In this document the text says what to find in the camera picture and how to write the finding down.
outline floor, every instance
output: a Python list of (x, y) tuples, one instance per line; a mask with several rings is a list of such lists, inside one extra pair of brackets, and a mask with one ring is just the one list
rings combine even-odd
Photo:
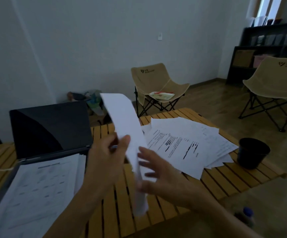
[[(287, 172), (287, 127), (286, 132), (279, 132), (265, 113), (245, 119), (238, 119), (248, 101), (245, 88), (225, 85), (214, 81), (189, 88), (176, 108), (191, 108), (227, 131), (237, 139), (252, 137), (267, 143), (271, 148), (269, 160)], [(151, 108), (149, 115), (159, 113)], [(270, 111), (278, 123), (283, 123), (285, 116), (280, 109)], [(287, 237), (287, 178), (278, 178), (260, 185), (240, 195), (225, 200), (231, 211), (248, 206), (254, 211), (254, 230), (264, 237)], [(184, 217), (162, 223), (139, 233), (135, 237), (215, 237), (198, 217), (187, 214)]]

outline camping chair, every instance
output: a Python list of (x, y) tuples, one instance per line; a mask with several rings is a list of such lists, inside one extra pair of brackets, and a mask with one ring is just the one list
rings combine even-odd
[[(132, 78), (135, 84), (135, 95), (136, 95), (136, 107), (137, 116), (141, 117), (144, 113), (152, 106), (155, 106), (160, 111), (171, 111), (174, 110), (175, 104), (185, 95), (185, 91), (189, 88), (190, 84), (177, 84), (171, 80), (167, 69), (163, 63), (158, 63), (151, 66), (132, 68), (131, 69)], [(165, 92), (174, 93), (174, 96), (165, 100), (156, 100), (149, 96), (151, 92)], [(142, 112), (138, 113), (138, 101), (142, 105)]]
[[(266, 57), (253, 76), (249, 80), (243, 80), (243, 83), (249, 89), (249, 100), (238, 118), (243, 119), (254, 114), (266, 112), (271, 121), (277, 126), (278, 130), (280, 132), (285, 132), (287, 118), (284, 125), (280, 127), (272, 118), (268, 110), (279, 107), (287, 117), (287, 112), (281, 107), (282, 105), (287, 104), (287, 58)], [(268, 97), (272, 100), (262, 103), (258, 96)], [(269, 103), (275, 103), (275, 105), (266, 108), (265, 105)], [(249, 104), (249, 109), (261, 107), (262, 110), (243, 116), (243, 113)]]

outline black shelf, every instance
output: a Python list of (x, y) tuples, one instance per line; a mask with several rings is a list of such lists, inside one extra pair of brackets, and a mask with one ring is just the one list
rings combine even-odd
[(233, 66), (235, 53), (238, 50), (255, 50), (255, 55), (261, 54), (273, 54), (275, 57), (287, 58), (287, 45), (260, 45), (260, 46), (251, 46), (251, 38), (253, 36), (261, 36), (261, 35), (277, 35), (283, 34), (284, 36), (287, 34), (287, 23), (276, 24), (270, 26), (260, 26), (260, 27), (246, 27), (243, 30), (243, 34), (241, 40), (239, 42), (239, 46), (234, 47), (234, 52), (232, 56), (232, 60), (230, 62), (229, 72), (227, 76), (226, 83), (227, 84), (236, 84), (242, 85), (243, 80), (247, 80), (251, 78), (251, 76), (256, 71), (256, 68), (253, 68), (254, 57), (252, 57), (251, 63), (249, 67), (238, 67)]

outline plastic bottle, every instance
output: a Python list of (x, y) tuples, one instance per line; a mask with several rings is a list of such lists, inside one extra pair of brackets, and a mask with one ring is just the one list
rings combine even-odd
[(253, 218), (254, 212), (249, 207), (244, 207), (242, 212), (236, 212), (234, 216), (246, 224), (248, 227), (252, 228), (255, 224), (254, 218)]

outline black bucket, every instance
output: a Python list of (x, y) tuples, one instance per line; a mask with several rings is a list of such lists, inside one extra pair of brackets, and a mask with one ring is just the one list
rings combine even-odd
[(253, 138), (242, 138), (239, 141), (237, 162), (246, 169), (254, 169), (270, 153), (264, 142)]

